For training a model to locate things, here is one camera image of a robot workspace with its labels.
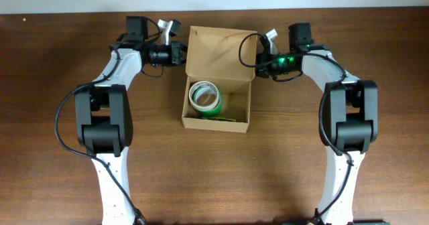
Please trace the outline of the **cardboard box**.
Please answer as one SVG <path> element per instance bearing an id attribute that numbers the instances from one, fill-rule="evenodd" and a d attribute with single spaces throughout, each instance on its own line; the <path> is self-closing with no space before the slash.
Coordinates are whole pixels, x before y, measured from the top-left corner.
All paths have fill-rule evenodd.
<path id="1" fill-rule="evenodd" d="M 257 38 L 242 29 L 192 26 L 186 57 L 186 89 L 182 122 L 187 129 L 246 133 L 250 123 L 251 83 Z M 214 117 L 234 118 L 237 122 L 193 119 L 202 117 L 188 98 L 190 87 L 198 81 L 212 82 L 222 94 L 222 108 Z"/>

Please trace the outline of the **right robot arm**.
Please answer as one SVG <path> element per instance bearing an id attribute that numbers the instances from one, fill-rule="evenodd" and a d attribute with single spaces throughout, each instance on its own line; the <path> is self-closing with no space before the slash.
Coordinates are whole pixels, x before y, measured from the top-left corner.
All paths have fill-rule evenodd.
<path id="1" fill-rule="evenodd" d="M 254 69 L 261 78 L 297 72 L 321 89 L 318 131 L 326 149 L 326 175 L 321 201 L 308 224 L 353 224 L 353 198 L 358 172 L 378 136 L 378 90 L 372 80 L 346 71 L 324 44 L 316 44 L 309 23 L 288 28 L 289 52 L 275 47 L 276 30 L 259 34 L 263 47 Z"/>

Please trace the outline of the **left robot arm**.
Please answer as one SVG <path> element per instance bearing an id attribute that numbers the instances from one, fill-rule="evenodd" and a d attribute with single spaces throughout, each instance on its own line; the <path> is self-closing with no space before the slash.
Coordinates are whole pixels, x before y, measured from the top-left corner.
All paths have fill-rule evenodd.
<path id="1" fill-rule="evenodd" d="M 172 40 L 181 23 L 159 20 L 154 38 L 150 19 L 128 16 L 126 31 L 110 47 L 111 58 L 100 76 L 74 91 L 78 142 L 95 166 L 103 207 L 103 224 L 145 224 L 130 196 L 127 156 L 133 121 L 127 91 L 146 64 L 175 67 L 185 63 L 187 47 Z"/>

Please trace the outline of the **white masking tape roll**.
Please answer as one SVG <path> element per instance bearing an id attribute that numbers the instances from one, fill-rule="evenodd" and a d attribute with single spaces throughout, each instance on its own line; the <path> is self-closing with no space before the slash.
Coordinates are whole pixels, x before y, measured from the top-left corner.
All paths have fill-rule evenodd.
<path id="1" fill-rule="evenodd" d="M 197 99 L 205 94 L 205 92 L 211 91 L 215 95 L 215 100 L 208 104 L 208 105 L 199 105 L 197 103 Z M 221 92 L 219 89 L 209 81 L 198 81 L 194 83 L 190 87 L 190 91 L 188 93 L 188 98 L 190 100 L 191 105 L 200 112 L 208 112 L 212 110 L 218 109 L 220 107 L 222 98 L 221 98 Z"/>

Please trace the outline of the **green tape roll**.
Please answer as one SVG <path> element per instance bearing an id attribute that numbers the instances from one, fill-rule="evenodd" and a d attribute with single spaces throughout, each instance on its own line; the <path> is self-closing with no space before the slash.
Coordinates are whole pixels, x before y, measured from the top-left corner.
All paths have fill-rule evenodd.
<path id="1" fill-rule="evenodd" d="M 218 88 L 210 82 L 197 82 L 189 92 L 190 104 L 205 117 L 220 113 L 223 100 Z"/>

